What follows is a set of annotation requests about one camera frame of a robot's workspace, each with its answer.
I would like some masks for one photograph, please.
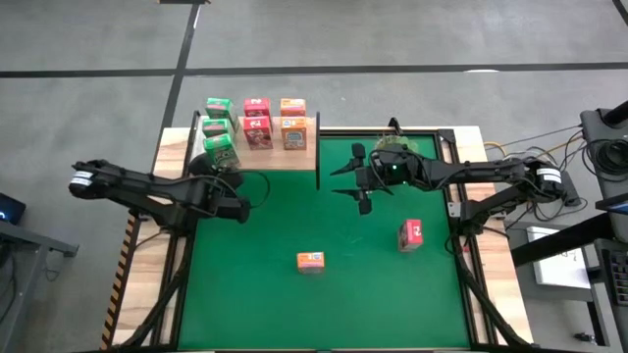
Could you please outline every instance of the small box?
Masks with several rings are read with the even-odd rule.
[[[305,99],[282,98],[280,112],[282,117],[305,117]]]
[[[227,133],[234,138],[234,128],[229,119],[203,119],[203,134],[205,137],[213,137]]]
[[[282,117],[282,140],[284,149],[307,149],[307,121],[305,118]]]
[[[224,168],[237,167],[239,165],[239,158],[237,157],[233,140],[227,133],[205,138],[203,145],[212,165]]]
[[[205,112],[209,119],[229,119],[232,122],[234,132],[239,131],[239,120],[237,119],[236,108],[231,99],[227,98],[207,98]]]
[[[421,220],[405,220],[398,232],[399,251],[411,252],[423,244]]]
[[[244,99],[245,117],[270,117],[271,100],[268,98],[247,98]]]
[[[296,267],[302,274],[320,274],[325,270],[325,254],[322,252],[298,253]]]
[[[250,149],[273,149],[271,119],[269,117],[246,117],[242,129]]]

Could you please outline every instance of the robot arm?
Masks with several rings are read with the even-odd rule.
[[[352,145],[353,158],[332,175],[355,172],[357,189],[334,190],[358,201],[361,215],[372,210],[369,194],[407,183],[424,191],[440,190],[451,184],[468,182],[507,182],[507,189],[482,200],[451,204],[449,211],[458,218],[464,233],[479,233],[481,225],[493,214],[510,213],[528,201],[547,203],[564,193],[560,171],[538,159],[512,159],[494,162],[450,164],[426,158],[406,145],[393,143],[374,150],[368,156],[364,146]],[[364,164],[368,158],[369,165]]]
[[[105,160],[77,162],[73,168],[76,172],[69,189],[75,197],[112,200],[152,216],[157,225],[169,230],[184,230],[200,218],[227,218],[240,223],[248,219],[250,203],[236,195],[238,183],[228,183],[221,177],[168,179],[129,171]]]

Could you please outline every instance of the green mat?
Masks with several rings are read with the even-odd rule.
[[[432,137],[413,138],[436,157]],[[334,188],[354,188],[344,166],[351,143],[324,138],[321,190],[313,172],[267,173],[272,192],[245,225],[200,222],[183,309],[180,349],[468,347],[441,192],[396,186],[372,194],[373,212]],[[246,175],[241,193],[257,203],[261,176]],[[399,253],[405,219],[423,221],[424,244]],[[302,275],[296,253],[325,252],[321,275]]]

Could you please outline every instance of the concrete floor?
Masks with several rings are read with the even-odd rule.
[[[189,11],[152,0],[0,0],[0,72],[173,69]],[[611,0],[216,0],[201,7],[187,66],[628,62],[627,36]],[[28,204],[24,227],[80,244],[75,259],[50,260],[62,273],[39,284],[21,351],[97,347],[126,211],[71,197],[70,165],[105,158],[148,171],[172,81],[0,78],[0,191]],[[616,106],[628,98],[628,70],[186,77],[173,126],[188,126],[209,95],[260,94],[306,98],[325,126],[395,116],[407,126],[477,125],[485,140],[506,142]],[[534,144],[551,147],[574,131]],[[578,159],[569,172],[581,196],[601,197]],[[570,338],[591,331],[584,304],[526,299],[526,309],[544,347],[608,351]]]

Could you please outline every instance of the product package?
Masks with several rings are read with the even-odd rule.
[[[202,129],[205,137],[213,137],[227,133],[231,138],[234,138],[234,128],[229,119],[205,118],[203,119]]]
[[[423,244],[421,220],[405,220],[397,233],[399,251],[411,252]]]
[[[217,167],[237,167],[239,158],[232,138],[227,134],[205,138],[204,147],[211,163]]]
[[[205,112],[209,119],[229,119],[232,122],[234,132],[239,131],[239,119],[236,108],[231,99],[228,98],[207,98]]]
[[[320,274],[325,270],[325,254],[322,252],[298,253],[296,267],[302,274]]]
[[[282,98],[280,103],[282,117],[303,117],[305,118],[305,99]]]
[[[272,128],[269,117],[244,118],[244,137],[252,150],[272,149]]]
[[[284,149],[307,149],[307,121],[305,118],[282,117]]]
[[[270,117],[271,100],[268,98],[247,98],[244,99],[245,117]]]

